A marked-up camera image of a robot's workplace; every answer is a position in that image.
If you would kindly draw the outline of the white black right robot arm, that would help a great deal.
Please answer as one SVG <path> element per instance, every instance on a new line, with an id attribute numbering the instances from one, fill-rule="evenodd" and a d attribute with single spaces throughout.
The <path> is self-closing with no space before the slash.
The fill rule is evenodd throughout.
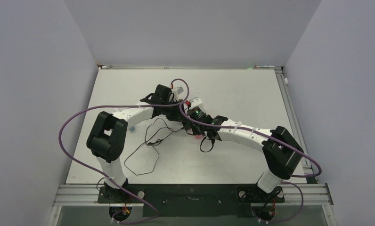
<path id="1" fill-rule="evenodd" d="M 261 202 L 267 201 L 283 180 L 289 180 L 301 162 L 302 147 L 282 126 L 275 129 L 248 127 L 224 116 L 212 118 L 198 106 L 187 111 L 187 119 L 194 134 L 203 135 L 212 143 L 216 140 L 235 142 L 264 154 L 268 168 L 254 188 L 255 198 Z"/>

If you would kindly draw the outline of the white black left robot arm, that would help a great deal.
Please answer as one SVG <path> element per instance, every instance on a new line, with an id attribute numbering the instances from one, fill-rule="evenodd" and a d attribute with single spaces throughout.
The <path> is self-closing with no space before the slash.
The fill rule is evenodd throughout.
<path id="1" fill-rule="evenodd" d="M 115 202 L 123 202 L 128 196 L 128 189 L 124 187 L 127 178 L 120 161 L 128 130 L 159 115 L 165 115 L 169 121 L 183 121 L 177 105 L 182 101 L 183 91 L 182 87 L 157 85 L 155 91 L 140 99 L 136 107 L 98 114 L 86 145 L 106 174 L 105 185 L 111 188 L 109 195 Z"/>

